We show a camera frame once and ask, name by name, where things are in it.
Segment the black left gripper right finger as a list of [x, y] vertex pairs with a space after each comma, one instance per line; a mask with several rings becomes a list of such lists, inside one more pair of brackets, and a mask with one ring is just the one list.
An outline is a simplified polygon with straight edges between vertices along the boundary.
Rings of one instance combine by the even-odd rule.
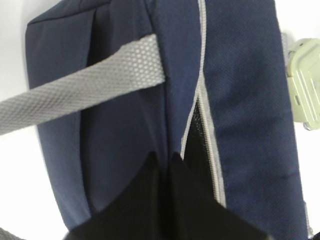
[[266, 233], [219, 204], [186, 166], [172, 156], [168, 177], [175, 240], [264, 240]]

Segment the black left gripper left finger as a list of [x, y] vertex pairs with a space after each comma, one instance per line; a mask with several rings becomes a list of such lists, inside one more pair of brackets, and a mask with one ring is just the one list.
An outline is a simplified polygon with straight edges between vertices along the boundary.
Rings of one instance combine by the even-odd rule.
[[157, 156], [150, 153], [126, 189], [104, 210], [73, 228], [68, 240], [159, 240]]

